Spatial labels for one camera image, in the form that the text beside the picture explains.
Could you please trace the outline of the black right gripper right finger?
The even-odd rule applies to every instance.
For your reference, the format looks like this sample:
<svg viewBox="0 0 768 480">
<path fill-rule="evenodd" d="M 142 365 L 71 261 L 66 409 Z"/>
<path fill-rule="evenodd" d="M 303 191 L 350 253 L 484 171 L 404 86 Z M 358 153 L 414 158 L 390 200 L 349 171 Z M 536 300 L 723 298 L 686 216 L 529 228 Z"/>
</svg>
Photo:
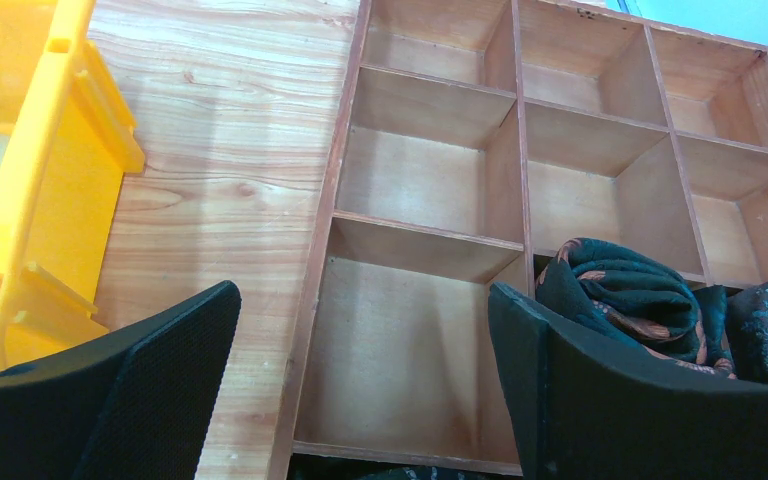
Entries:
<svg viewBox="0 0 768 480">
<path fill-rule="evenodd" d="M 658 359 L 504 283 L 489 331 L 527 479 L 768 479 L 768 385 Z"/>
</svg>

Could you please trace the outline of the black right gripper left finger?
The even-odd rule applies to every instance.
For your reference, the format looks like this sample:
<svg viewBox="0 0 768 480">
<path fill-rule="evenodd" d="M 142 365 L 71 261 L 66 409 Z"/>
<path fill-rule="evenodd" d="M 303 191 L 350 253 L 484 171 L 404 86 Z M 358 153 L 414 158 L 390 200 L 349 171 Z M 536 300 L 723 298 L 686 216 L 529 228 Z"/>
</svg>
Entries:
<svg viewBox="0 0 768 480">
<path fill-rule="evenodd" d="M 0 479 L 191 479 L 242 298 L 220 282 L 0 373 Z"/>
</svg>

